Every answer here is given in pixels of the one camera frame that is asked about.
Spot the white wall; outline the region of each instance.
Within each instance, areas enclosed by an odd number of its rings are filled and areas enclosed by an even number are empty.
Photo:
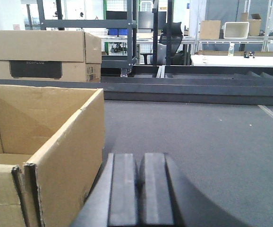
[[[37,0],[21,0],[21,4],[37,4]]]
[[[182,22],[182,31],[184,31],[185,26],[189,27],[189,9],[187,9],[187,3],[190,3],[190,0],[175,0],[173,6],[173,22]]]
[[[199,31],[199,23],[205,20],[207,0],[191,0],[189,36],[196,37]]]
[[[65,0],[66,3],[66,18],[69,20],[79,20],[85,19],[85,5],[84,0]]]
[[[98,17],[99,20],[103,20],[103,1],[102,0],[86,1],[87,1],[86,19],[94,20],[96,17]]]
[[[13,25],[19,24],[25,30],[20,0],[0,0],[0,30],[14,30]]]

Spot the water bottle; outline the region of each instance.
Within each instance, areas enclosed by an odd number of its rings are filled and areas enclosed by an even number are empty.
[[[230,43],[230,47],[229,47],[229,50],[228,50],[228,56],[229,57],[234,56],[234,44]]]

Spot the open cardboard box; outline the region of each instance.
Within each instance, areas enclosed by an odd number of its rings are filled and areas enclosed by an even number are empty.
[[[261,17],[258,13],[251,14],[252,19],[248,19],[249,13],[241,14],[241,21],[249,22],[249,35],[250,36],[259,36],[260,26],[261,26]]]
[[[102,162],[102,89],[0,85],[0,227],[67,227]]]

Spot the computer monitor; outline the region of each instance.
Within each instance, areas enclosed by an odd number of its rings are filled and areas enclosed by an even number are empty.
[[[167,12],[158,12],[158,29],[163,29],[166,24]],[[154,14],[151,11],[139,11],[137,18],[138,29],[153,29],[154,28]]]
[[[125,11],[106,11],[106,20],[127,20],[127,12]],[[108,28],[109,35],[127,35],[127,29]]]

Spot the gray carpet floor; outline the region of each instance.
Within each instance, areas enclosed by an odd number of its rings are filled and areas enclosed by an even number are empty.
[[[105,126],[104,158],[169,153],[219,206],[273,227],[273,119],[258,106],[105,101]]]

